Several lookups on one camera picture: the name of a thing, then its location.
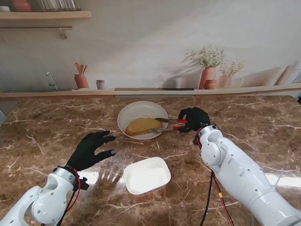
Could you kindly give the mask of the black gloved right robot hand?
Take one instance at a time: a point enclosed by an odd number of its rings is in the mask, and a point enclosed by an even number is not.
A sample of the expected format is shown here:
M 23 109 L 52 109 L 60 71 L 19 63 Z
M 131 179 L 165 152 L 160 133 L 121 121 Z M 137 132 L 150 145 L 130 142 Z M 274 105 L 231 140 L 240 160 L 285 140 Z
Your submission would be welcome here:
M 211 124 L 208 114 L 198 107 L 182 109 L 178 115 L 178 119 L 185 119 L 187 123 L 183 128 L 180 128 L 179 133 L 197 132 L 200 128 Z

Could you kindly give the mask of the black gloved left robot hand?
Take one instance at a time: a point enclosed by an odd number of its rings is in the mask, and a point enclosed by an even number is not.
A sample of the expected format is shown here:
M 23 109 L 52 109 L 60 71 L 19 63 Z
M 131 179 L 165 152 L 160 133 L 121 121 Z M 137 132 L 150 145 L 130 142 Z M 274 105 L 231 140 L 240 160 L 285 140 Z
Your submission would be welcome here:
M 66 166 L 76 171 L 86 170 L 102 160 L 116 155 L 116 151 L 111 149 L 95 154 L 97 148 L 103 144 L 116 139 L 115 136 L 110 136 L 110 131 L 100 131 L 87 134 L 77 145 L 74 153 L 66 163 Z

